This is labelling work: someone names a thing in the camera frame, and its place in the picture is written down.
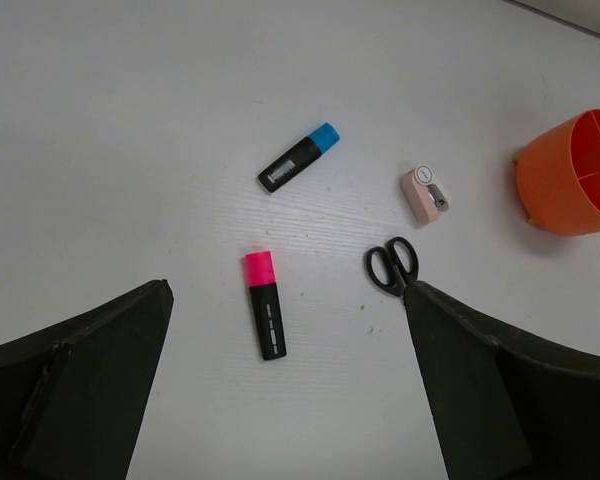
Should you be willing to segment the pink capped black highlighter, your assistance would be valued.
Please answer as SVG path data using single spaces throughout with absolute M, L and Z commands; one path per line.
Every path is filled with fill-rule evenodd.
M 249 253 L 244 262 L 262 358 L 265 361 L 283 358 L 287 348 L 272 254 Z

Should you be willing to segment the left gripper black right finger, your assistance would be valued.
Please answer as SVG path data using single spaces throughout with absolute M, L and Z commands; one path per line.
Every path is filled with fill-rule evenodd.
M 417 281 L 404 305 L 451 479 L 600 479 L 600 356 Z

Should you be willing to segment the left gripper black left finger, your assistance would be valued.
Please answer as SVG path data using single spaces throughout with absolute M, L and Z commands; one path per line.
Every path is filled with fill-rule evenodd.
M 0 479 L 124 479 L 174 297 L 150 281 L 0 345 Z

